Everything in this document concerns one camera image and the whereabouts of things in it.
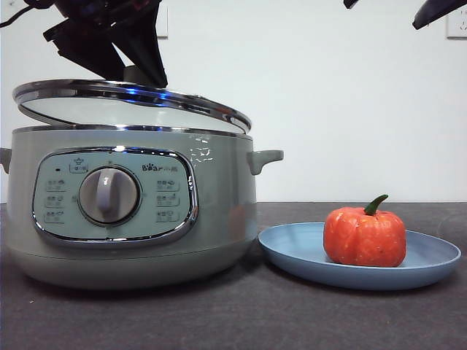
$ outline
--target wall outlet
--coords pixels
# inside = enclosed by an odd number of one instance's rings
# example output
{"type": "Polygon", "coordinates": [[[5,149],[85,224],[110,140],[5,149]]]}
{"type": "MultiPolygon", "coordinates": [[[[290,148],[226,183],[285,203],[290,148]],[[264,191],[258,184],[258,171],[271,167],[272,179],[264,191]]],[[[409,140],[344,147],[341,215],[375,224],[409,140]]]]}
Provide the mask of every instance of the wall outlet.
{"type": "Polygon", "coordinates": [[[169,38],[169,10],[167,4],[161,2],[159,4],[158,20],[155,24],[155,31],[158,34],[158,39],[169,38]]]}
{"type": "Polygon", "coordinates": [[[447,15],[446,38],[467,39],[467,5],[447,15]]]}

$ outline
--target cooker base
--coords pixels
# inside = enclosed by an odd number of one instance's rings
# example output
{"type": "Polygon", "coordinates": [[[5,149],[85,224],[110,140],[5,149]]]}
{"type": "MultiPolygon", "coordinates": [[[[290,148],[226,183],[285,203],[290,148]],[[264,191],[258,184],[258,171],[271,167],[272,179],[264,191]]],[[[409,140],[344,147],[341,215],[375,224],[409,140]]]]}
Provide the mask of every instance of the cooker base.
{"type": "Polygon", "coordinates": [[[78,289],[138,289],[190,281],[233,265],[252,240],[200,252],[134,259],[57,259],[10,249],[24,273],[46,283],[78,289]]]}

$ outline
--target cooker handle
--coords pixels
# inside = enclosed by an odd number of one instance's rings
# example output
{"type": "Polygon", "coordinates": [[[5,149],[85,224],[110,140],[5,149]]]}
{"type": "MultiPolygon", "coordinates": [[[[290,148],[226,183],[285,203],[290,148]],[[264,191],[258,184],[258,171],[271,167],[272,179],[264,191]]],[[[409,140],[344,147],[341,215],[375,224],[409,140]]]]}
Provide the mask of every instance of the cooker handle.
{"type": "Polygon", "coordinates": [[[9,174],[9,162],[12,159],[12,150],[10,148],[0,148],[0,164],[3,165],[5,173],[9,174]]]}
{"type": "Polygon", "coordinates": [[[247,157],[251,174],[259,175],[267,163],[284,159],[284,151],[271,149],[269,151],[250,152],[247,157]]]}

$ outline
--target electric cooker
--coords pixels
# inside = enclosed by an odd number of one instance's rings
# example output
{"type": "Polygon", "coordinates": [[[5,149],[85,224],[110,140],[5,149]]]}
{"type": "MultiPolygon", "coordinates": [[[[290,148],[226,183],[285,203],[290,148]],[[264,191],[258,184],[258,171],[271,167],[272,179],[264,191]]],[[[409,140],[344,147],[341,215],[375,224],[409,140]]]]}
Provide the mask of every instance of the electric cooker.
{"type": "Polygon", "coordinates": [[[2,150],[4,241],[29,276],[85,289],[179,283],[233,265],[256,238],[255,175],[283,153],[253,151],[242,113],[103,80],[13,95],[48,123],[13,131],[11,161],[2,150]]]}

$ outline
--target control panel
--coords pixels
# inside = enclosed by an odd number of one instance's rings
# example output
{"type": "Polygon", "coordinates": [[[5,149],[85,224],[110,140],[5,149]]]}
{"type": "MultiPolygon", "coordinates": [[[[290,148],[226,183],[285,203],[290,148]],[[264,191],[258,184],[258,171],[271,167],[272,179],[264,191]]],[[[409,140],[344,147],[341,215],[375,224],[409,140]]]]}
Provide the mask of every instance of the control panel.
{"type": "Polygon", "coordinates": [[[100,147],[53,153],[34,191],[37,227],[79,241],[131,241],[188,229],[197,210],[189,162],[159,149],[100,147]]]}

